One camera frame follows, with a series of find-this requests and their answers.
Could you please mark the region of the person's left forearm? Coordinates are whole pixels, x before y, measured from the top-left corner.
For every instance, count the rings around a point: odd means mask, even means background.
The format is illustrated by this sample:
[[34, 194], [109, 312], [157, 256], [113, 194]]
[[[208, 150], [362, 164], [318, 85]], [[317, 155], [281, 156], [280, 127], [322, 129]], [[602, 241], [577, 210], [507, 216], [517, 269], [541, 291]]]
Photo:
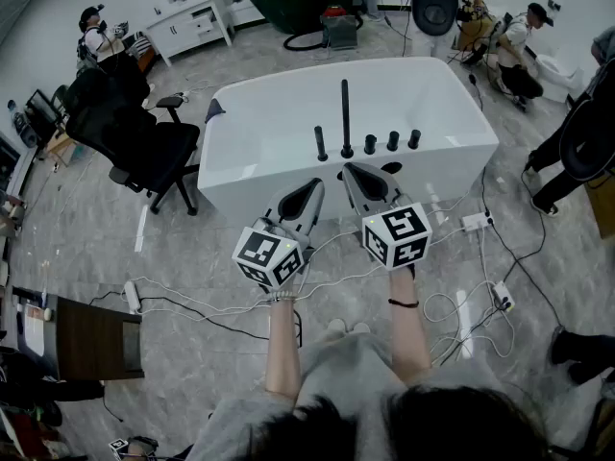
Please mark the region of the person's left forearm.
[[265, 370], [265, 389], [296, 400], [301, 389], [299, 349], [294, 301], [283, 298], [270, 307], [270, 333]]

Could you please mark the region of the orange box with striped cloth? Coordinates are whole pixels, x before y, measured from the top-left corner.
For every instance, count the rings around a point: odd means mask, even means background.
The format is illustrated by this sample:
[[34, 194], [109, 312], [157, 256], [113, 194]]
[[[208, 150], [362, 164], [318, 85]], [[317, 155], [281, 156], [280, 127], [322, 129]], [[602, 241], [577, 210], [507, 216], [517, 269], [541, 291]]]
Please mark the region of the orange box with striped cloth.
[[147, 74], [157, 58], [157, 51], [142, 32], [136, 32], [123, 40], [128, 54], [136, 60], [138, 69]]

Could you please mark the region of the brown cardboard box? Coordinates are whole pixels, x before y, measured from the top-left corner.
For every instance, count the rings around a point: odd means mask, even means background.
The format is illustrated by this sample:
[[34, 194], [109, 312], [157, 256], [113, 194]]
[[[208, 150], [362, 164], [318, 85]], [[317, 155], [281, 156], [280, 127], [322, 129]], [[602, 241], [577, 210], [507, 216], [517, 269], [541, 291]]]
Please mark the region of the brown cardboard box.
[[485, 15], [482, 19], [459, 22], [456, 50], [471, 50], [477, 42], [480, 42], [492, 32], [493, 27], [494, 20], [489, 15]]
[[587, 182], [586, 193], [602, 240], [615, 236], [615, 174], [606, 171], [599, 178]]

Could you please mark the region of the dark green bathtub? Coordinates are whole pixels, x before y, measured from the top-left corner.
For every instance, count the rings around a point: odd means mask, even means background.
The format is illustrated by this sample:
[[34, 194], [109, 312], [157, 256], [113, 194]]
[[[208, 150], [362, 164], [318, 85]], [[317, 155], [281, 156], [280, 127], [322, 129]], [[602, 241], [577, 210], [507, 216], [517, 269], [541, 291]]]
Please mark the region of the dark green bathtub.
[[353, 0], [250, 0], [267, 22], [278, 31], [297, 35], [321, 28], [321, 15], [329, 6], [349, 11]]

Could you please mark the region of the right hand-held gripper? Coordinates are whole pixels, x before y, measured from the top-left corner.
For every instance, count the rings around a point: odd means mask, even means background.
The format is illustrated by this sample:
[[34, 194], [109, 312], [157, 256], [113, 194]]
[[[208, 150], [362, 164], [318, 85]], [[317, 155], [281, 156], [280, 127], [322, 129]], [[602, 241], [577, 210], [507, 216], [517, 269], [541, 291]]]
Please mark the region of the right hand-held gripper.
[[351, 207], [360, 218], [362, 248], [387, 271], [424, 259], [432, 228], [420, 203], [413, 203], [395, 178], [378, 167], [347, 162], [342, 168]]

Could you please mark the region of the white bathtub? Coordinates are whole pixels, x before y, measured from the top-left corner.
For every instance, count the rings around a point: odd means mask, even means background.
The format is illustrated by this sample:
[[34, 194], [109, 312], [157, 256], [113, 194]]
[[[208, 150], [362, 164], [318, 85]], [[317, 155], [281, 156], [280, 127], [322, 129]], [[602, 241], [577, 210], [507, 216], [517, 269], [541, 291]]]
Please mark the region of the white bathtub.
[[[226, 112], [206, 125], [198, 187], [231, 224], [251, 225], [276, 192], [311, 178], [325, 185], [322, 219], [353, 215], [339, 177], [343, 79], [354, 161], [391, 166], [415, 202], [461, 197], [498, 148], [471, 93], [436, 58], [344, 61], [228, 85], [213, 96]], [[317, 158], [316, 126], [326, 161]], [[417, 150], [407, 146], [413, 129], [422, 133]], [[386, 148], [391, 131], [400, 134], [395, 152]], [[378, 139], [371, 156], [364, 153], [368, 134]]]

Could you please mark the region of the white drawer cabinet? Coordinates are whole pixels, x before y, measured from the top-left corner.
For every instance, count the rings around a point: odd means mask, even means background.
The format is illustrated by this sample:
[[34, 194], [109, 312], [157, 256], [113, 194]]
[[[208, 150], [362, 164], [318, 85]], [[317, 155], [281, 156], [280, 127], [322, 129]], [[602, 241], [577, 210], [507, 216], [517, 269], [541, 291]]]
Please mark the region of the white drawer cabinet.
[[219, 39], [231, 47], [234, 24], [224, 0], [185, 0], [173, 3], [144, 34], [171, 67], [172, 57]]

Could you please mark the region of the dark brown wooden cabinet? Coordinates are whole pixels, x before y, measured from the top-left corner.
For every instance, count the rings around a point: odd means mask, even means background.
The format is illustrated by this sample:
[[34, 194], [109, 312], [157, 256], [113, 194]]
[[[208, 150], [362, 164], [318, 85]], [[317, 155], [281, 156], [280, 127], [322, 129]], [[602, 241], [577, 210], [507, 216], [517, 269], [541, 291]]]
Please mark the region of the dark brown wooden cabinet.
[[138, 315], [59, 298], [55, 312], [60, 380], [143, 378]]

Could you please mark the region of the red steel vacuum cleaner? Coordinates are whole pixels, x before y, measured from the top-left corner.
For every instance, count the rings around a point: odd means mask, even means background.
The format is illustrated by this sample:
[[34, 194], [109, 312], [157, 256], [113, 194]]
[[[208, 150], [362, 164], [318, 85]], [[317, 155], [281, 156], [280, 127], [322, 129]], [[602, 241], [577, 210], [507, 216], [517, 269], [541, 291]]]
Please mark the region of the red steel vacuum cleaner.
[[362, 27], [360, 15], [347, 12], [341, 6], [328, 6], [321, 15], [323, 46], [331, 50], [350, 50], [358, 47], [357, 31]]

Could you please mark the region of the white power strip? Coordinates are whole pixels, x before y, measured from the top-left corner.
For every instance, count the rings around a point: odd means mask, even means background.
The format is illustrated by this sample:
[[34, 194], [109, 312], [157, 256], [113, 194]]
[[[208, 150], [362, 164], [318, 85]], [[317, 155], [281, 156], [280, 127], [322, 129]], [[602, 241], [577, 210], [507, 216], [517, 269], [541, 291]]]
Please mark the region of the white power strip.
[[135, 284], [132, 280], [128, 280], [124, 284], [124, 295], [129, 307], [129, 312], [132, 314], [137, 314], [140, 311], [141, 304]]
[[465, 232], [481, 231], [493, 225], [494, 220], [490, 213], [479, 212], [461, 218], [462, 228]]
[[492, 287], [492, 293], [498, 309], [503, 312], [509, 312], [513, 309], [515, 302], [503, 281], [497, 282]]

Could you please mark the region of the black office chair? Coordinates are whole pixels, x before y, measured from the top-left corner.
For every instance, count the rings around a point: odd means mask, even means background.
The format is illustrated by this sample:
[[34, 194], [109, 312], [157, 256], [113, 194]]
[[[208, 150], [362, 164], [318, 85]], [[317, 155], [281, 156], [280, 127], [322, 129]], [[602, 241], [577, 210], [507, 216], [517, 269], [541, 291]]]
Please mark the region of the black office chair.
[[177, 96], [160, 99], [157, 106], [167, 109], [171, 119], [159, 121], [155, 115], [131, 101], [116, 80], [97, 69], [77, 76], [65, 96], [68, 113], [67, 135], [107, 158], [110, 179], [135, 193], [153, 197], [152, 213], [176, 185], [187, 214], [198, 213], [187, 194], [184, 177], [199, 170], [188, 163], [197, 148], [200, 129], [179, 119], [177, 109], [183, 100]]

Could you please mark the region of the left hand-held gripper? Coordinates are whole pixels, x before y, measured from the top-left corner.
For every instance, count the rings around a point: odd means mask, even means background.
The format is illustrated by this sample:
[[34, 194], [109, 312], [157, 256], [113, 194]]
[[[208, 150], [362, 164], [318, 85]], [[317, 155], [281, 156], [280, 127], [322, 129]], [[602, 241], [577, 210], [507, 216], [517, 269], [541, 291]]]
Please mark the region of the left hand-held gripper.
[[303, 271], [324, 195], [318, 178], [294, 182], [273, 195], [264, 216], [243, 229], [232, 254], [246, 279], [280, 290]]

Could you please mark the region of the black toilet seat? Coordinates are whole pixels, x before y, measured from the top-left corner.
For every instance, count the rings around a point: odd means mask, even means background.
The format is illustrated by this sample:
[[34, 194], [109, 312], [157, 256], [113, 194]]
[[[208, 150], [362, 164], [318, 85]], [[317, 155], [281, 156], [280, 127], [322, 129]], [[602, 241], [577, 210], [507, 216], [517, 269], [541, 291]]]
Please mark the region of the black toilet seat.
[[564, 121], [559, 154], [564, 170], [577, 181], [615, 168], [615, 106], [582, 101]]
[[455, 23], [458, 0], [412, 0], [417, 28], [428, 36], [443, 36]]

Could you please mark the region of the person's grey shirt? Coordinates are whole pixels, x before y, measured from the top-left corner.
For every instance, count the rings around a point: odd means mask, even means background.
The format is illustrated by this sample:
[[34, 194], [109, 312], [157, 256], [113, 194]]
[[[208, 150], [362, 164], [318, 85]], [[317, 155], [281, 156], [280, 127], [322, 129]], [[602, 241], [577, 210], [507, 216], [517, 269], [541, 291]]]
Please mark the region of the person's grey shirt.
[[517, 461], [542, 451], [483, 371], [402, 379], [388, 346], [330, 332], [298, 353], [296, 388], [222, 400], [187, 461]]

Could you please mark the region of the person's right forearm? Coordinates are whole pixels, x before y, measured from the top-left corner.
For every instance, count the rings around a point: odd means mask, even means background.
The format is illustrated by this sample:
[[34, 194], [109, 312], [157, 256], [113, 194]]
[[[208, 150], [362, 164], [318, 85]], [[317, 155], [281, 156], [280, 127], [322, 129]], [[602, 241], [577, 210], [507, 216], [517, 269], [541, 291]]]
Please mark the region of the person's right forearm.
[[[389, 273], [390, 297], [403, 303], [418, 302], [414, 277], [407, 268]], [[431, 367], [431, 354], [421, 319], [419, 306], [415, 309], [391, 305], [392, 366], [405, 383]]]

